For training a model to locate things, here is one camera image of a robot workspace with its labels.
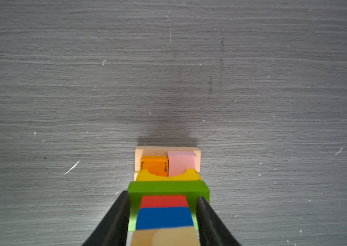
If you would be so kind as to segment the small natural wood cube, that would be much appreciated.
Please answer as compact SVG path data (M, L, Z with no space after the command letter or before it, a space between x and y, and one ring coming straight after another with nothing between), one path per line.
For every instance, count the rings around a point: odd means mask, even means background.
M137 230L131 246L200 246L194 227Z

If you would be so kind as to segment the green wood block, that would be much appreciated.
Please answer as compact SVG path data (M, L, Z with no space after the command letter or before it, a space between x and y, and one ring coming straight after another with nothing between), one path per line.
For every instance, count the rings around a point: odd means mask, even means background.
M143 196L184 195L192 213L195 228L198 228L196 219L196 203L199 196L210 202L210 190L202 180L197 181L132 181L127 188L130 199L130 216L128 230L136 230L137 216Z

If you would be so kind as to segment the yellow wood block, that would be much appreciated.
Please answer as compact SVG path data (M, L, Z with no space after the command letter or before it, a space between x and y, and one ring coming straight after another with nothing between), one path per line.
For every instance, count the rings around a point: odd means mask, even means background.
M149 173L148 170L141 170L135 174L134 181L199 181L202 180L200 174L195 169L186 170L184 174L178 176L158 176Z

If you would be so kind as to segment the orange wood block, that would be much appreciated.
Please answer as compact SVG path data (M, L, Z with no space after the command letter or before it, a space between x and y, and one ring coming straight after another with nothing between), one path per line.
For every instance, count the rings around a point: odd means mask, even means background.
M143 156L140 160L140 169L147 170L150 174L168 177L168 157Z

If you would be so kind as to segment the blue wood cube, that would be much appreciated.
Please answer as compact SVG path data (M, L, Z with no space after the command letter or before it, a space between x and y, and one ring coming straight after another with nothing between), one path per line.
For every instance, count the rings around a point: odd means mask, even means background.
M187 207L142 208L136 222L136 230L193 226L192 214Z

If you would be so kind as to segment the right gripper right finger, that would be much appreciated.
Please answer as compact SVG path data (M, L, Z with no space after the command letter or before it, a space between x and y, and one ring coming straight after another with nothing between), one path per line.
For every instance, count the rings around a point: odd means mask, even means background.
M203 196L197 198L196 217L201 246L241 246Z

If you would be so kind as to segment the natural wood block long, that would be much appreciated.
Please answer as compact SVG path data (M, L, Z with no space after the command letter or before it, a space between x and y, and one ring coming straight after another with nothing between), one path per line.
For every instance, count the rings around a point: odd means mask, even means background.
M142 156L168 156L168 151L192 151L195 153L197 161L195 169L201 170L201 150L197 147L168 147L168 146L137 146L135 148L135 172L141 169Z

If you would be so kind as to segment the pink wood block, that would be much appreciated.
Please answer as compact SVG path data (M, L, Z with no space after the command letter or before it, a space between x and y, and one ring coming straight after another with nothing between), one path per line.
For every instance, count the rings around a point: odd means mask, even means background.
M187 170L196 169L197 156L192 151L168 152L168 176L174 177L184 174Z

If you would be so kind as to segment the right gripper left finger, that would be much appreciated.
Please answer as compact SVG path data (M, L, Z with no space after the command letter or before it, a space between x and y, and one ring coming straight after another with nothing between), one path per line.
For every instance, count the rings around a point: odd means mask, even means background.
M130 198L122 191L83 246L126 246Z

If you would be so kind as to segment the red wood cube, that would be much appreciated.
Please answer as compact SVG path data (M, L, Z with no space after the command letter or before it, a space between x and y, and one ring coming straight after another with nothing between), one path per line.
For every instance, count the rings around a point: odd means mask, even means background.
M143 208L173 208L186 207L188 202L185 195L158 195L158 196L143 196L140 204L140 209Z

